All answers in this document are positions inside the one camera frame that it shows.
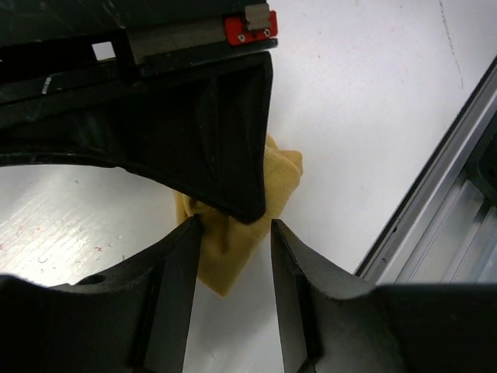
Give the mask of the tan yellow sock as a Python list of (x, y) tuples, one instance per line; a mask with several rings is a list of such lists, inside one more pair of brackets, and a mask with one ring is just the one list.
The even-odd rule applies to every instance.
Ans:
[(254, 216), (237, 218), (176, 191), (176, 223), (197, 215), (203, 225), (197, 278), (215, 294), (229, 296), (259, 245), (270, 232), (304, 175), (303, 155), (266, 136), (263, 155), (265, 204)]

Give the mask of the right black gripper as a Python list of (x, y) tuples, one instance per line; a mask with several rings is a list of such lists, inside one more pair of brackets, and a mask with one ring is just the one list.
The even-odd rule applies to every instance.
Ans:
[[(273, 66), (268, 52), (250, 53), (277, 34), (265, 1), (3, 1), (1, 164), (121, 168), (254, 216)], [(144, 76), (220, 62), (46, 96), (107, 46)]]

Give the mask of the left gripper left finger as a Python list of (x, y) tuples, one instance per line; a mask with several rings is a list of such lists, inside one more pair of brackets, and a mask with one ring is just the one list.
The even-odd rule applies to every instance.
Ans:
[(77, 284), (1, 278), (3, 372), (180, 372), (200, 257), (193, 217)]

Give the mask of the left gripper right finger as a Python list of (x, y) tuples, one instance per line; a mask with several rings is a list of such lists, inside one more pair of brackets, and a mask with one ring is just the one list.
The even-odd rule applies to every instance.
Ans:
[(271, 224), (276, 311), (287, 372), (494, 372), (494, 284), (360, 279)]

